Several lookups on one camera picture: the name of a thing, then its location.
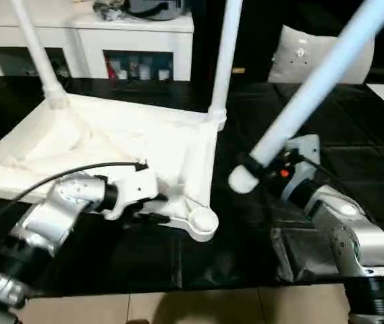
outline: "white pillow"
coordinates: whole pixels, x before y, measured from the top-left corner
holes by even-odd
[[[314,36],[283,26],[279,46],[274,55],[269,82],[301,83],[328,54],[337,37]],[[372,65],[375,40],[368,42],[340,83],[360,84]]]

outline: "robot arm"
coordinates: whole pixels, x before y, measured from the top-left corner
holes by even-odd
[[[55,182],[46,199],[31,206],[0,242],[0,320],[14,323],[14,317],[4,310],[24,306],[32,295],[34,280],[52,262],[82,212],[98,211],[105,219],[114,220],[128,205],[157,196],[157,179],[151,169],[113,184],[85,173]]]
[[[336,189],[314,182],[319,162],[317,136],[287,141],[266,168],[251,156],[242,157],[248,173],[283,201],[290,201],[319,230],[329,245],[344,281],[351,324],[384,324],[384,231],[370,222],[361,206]]]

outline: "white furniture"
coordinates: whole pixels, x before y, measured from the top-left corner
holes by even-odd
[[[27,0],[26,4],[42,45],[62,49],[75,78],[108,78],[103,51],[134,51],[173,53],[173,79],[190,79],[194,32],[190,15],[166,22],[130,18],[105,22],[93,12],[92,1]],[[0,0],[0,47],[26,47],[9,0]]]

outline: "orange light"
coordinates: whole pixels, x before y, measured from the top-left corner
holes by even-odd
[[[284,178],[289,177],[289,171],[282,169],[282,170],[280,170],[280,175]]]

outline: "cylindrical white pipe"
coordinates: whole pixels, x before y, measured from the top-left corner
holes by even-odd
[[[208,109],[209,119],[219,123],[219,130],[225,127],[226,100],[232,73],[238,26],[240,25],[243,0],[227,0],[223,29],[221,32],[219,57],[217,59],[213,98]]]
[[[365,43],[383,25],[384,0],[366,0],[344,28],[324,62],[303,83],[250,156],[264,167],[268,166],[341,79]],[[229,177],[229,185],[236,192],[250,192],[257,184],[258,180],[243,165],[237,166]]]
[[[57,80],[45,48],[37,37],[34,25],[22,0],[11,0],[37,72],[42,80],[45,98],[52,108],[67,107],[67,94]]]

